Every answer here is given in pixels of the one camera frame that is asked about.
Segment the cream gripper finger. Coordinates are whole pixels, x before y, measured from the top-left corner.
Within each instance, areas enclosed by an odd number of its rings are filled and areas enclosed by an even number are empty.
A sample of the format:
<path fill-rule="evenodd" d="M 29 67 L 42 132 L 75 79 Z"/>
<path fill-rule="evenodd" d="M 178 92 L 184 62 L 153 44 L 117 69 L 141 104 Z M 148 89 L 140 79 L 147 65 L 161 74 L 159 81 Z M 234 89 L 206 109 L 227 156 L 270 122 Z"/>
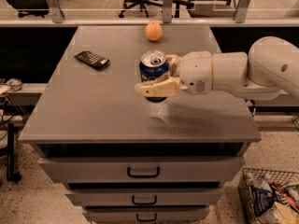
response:
<path fill-rule="evenodd" d="M 180 56 L 177 56 L 176 54 L 167 54 L 166 59 L 169 62 L 169 72 L 172 77 L 178 77 L 179 76 L 179 62 L 181 60 Z"/>
<path fill-rule="evenodd" d="M 136 92 L 149 98 L 176 96 L 187 89 L 188 87 L 178 77 L 167 77 L 135 84 Z"/>

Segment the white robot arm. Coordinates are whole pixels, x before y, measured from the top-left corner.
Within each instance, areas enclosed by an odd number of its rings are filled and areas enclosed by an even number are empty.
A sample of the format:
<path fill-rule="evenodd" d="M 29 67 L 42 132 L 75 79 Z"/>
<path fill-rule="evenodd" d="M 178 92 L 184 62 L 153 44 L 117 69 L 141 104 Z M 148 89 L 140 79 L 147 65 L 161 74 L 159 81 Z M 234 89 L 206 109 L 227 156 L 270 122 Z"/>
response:
<path fill-rule="evenodd" d="M 299 99 L 299 49 L 274 36 L 258 39 L 249 52 L 194 51 L 168 55 L 170 69 L 157 78 L 135 84 L 147 98 L 171 97 L 185 91 L 203 95 L 225 91 L 234 97 L 263 101 L 287 92 Z"/>

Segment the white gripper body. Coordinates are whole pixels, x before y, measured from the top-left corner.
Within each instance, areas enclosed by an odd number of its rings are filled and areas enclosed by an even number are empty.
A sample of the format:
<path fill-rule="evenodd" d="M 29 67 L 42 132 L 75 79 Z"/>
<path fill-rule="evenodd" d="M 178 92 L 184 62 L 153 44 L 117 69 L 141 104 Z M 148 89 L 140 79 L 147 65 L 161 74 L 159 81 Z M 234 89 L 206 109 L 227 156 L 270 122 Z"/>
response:
<path fill-rule="evenodd" d="M 188 94 L 210 93 L 212 54 L 208 51 L 196 51 L 181 57 L 178 62 L 178 76 L 182 82 L 182 89 Z"/>

